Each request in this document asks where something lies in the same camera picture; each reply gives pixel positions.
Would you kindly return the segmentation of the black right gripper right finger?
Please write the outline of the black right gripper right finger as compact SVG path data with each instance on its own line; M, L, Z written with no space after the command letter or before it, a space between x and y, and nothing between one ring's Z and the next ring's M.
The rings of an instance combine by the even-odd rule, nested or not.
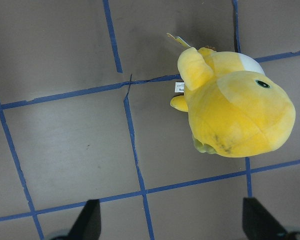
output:
M249 240L300 240L300 230L287 230L255 197L243 198L242 229Z

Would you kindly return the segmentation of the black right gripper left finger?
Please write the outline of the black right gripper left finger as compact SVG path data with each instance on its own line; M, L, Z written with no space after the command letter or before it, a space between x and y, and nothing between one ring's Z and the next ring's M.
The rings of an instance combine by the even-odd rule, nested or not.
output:
M101 206L99 199L88 200L67 234L48 240L99 240L101 236Z

